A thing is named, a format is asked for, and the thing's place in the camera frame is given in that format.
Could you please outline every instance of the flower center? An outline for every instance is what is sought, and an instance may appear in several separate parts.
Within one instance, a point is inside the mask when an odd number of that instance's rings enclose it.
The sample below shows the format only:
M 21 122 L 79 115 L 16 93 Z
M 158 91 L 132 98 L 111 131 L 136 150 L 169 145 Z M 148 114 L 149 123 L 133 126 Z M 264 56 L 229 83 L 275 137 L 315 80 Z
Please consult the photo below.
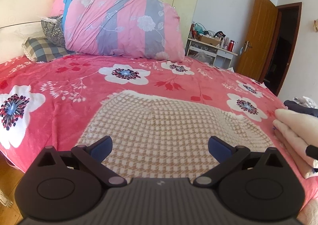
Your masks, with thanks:
M 19 118 L 23 118 L 24 109 L 30 99 L 25 96 L 12 95 L 1 105 L 0 117 L 3 127 L 9 131 L 10 127 L 16 125 Z
M 252 89 L 251 87 L 247 86 L 246 84 L 243 84 L 243 87 L 246 88 L 248 91 L 252 92 L 253 94 L 256 94 L 256 90 Z
M 131 79 L 135 80 L 136 78 L 140 78 L 138 72 L 134 72 L 133 70 L 129 70 L 129 69 L 125 70 L 120 68 L 113 70 L 112 75 L 115 75 L 118 78 L 126 79 L 126 80 L 131 80 Z
M 257 108 L 254 107 L 251 103 L 245 100 L 238 99 L 236 104 L 243 109 L 244 111 L 249 112 L 250 114 L 258 114 Z
M 183 66 L 172 64 L 169 66 L 170 69 L 175 69 L 177 72 L 186 72 L 187 70 Z

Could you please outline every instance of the houndstooth garment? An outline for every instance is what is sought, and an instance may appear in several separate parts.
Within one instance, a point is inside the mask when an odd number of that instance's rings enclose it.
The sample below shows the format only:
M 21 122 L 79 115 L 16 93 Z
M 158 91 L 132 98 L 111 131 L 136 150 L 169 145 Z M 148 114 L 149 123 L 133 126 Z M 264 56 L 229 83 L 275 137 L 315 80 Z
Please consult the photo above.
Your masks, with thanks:
M 212 135 L 252 151 L 273 146 L 242 115 L 127 90 L 102 102 L 78 144 L 90 145 L 105 135 L 111 136 L 113 150 L 103 164 L 128 181 L 132 177 L 194 180 L 218 164 L 208 151 Z

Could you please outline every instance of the dark folded clothing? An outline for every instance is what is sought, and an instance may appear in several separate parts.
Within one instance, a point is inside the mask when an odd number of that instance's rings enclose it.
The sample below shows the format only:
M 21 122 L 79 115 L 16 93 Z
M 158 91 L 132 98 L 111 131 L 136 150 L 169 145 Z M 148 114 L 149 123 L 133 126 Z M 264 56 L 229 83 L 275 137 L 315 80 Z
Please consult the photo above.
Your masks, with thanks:
M 291 100 L 286 100 L 284 102 L 284 105 L 287 106 L 289 110 L 295 111 L 297 113 L 310 114 L 315 117 L 318 117 L 318 109 L 303 107 Z

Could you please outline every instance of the white desk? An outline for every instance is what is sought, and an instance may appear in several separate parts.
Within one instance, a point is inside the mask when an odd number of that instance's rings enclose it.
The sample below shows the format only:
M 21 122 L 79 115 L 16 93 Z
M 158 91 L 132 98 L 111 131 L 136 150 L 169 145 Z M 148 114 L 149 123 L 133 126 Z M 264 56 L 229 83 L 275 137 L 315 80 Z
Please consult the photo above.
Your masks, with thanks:
M 196 48 L 196 47 L 192 46 L 192 44 L 204 45 L 204 46 L 207 46 L 211 49 L 213 48 L 216 52 L 214 53 L 214 52 L 209 52 L 209 51 L 206 51 L 206 50 L 203 50 L 200 48 Z M 206 55 L 212 56 L 214 59 L 213 59 L 213 62 L 210 64 L 215 65 L 217 67 L 224 68 L 224 69 L 228 69 L 229 66 L 231 65 L 233 56 L 237 56 L 236 53 L 225 50 L 223 48 L 218 48 L 214 45 L 210 45 L 207 43 L 203 43 L 199 40 L 188 38 L 187 46 L 185 48 L 186 56 L 189 54 L 190 50 L 196 51 L 196 52 L 203 52 Z

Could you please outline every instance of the dark floral pillow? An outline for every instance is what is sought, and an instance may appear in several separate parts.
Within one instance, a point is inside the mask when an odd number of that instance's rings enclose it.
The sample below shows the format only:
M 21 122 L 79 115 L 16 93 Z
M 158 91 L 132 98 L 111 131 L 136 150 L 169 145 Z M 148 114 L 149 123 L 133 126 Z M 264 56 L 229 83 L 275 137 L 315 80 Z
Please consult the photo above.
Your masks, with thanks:
M 54 17 L 42 17 L 41 26 L 47 39 L 58 47 L 65 47 L 65 39 L 62 28 L 62 15 Z

